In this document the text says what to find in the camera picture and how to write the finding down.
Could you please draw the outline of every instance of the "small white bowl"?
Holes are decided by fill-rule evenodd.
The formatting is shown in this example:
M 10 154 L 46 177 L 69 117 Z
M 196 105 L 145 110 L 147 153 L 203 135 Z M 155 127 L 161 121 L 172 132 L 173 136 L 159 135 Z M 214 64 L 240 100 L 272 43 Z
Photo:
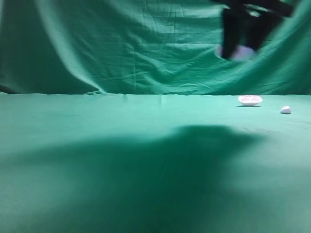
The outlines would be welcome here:
M 260 96 L 239 96 L 239 101 L 245 106 L 255 106 L 262 102 Z

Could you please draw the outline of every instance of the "green cloth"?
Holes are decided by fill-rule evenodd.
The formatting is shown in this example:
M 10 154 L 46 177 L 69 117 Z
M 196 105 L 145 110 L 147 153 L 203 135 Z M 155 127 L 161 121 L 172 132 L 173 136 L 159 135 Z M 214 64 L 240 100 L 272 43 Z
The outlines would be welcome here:
M 310 94 L 310 0 L 252 62 L 215 57 L 221 6 L 208 0 L 3 0 L 0 91 Z
M 0 232 L 310 233 L 310 102 L 1 95 Z

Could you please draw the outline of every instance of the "white stone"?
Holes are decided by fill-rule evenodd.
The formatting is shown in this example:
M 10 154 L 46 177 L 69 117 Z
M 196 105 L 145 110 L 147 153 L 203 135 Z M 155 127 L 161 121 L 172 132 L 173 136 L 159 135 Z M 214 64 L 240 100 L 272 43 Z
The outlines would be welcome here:
M 280 113 L 282 114 L 291 114 L 292 113 L 292 110 L 289 106 L 285 106 L 285 107 L 282 107 Z

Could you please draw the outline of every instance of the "white object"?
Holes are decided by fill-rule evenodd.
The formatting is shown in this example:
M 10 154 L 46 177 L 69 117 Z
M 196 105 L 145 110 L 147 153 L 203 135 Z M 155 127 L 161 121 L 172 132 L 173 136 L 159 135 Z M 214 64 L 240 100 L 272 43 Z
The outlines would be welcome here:
M 245 106 L 255 106 L 262 102 L 260 96 L 239 96 L 239 101 Z
M 223 52 L 223 47 L 221 45 L 218 45 L 215 50 L 215 55 L 221 58 L 222 52 Z M 230 59 L 236 62 L 243 62 L 243 61 L 250 60 L 255 55 L 256 55 L 256 52 L 253 49 L 246 47 L 246 46 L 239 45 L 237 46 L 237 49 L 234 51 Z
M 285 106 L 285 107 L 282 107 L 280 113 L 282 114 L 291 114 L 292 113 L 292 110 L 289 106 Z

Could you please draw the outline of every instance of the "table surface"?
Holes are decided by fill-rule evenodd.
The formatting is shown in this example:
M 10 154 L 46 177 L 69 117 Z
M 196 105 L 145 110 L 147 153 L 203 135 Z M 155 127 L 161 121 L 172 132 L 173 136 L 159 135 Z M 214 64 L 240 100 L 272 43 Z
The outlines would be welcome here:
M 311 96 L 262 97 L 0 95 L 1 233 L 310 233 Z

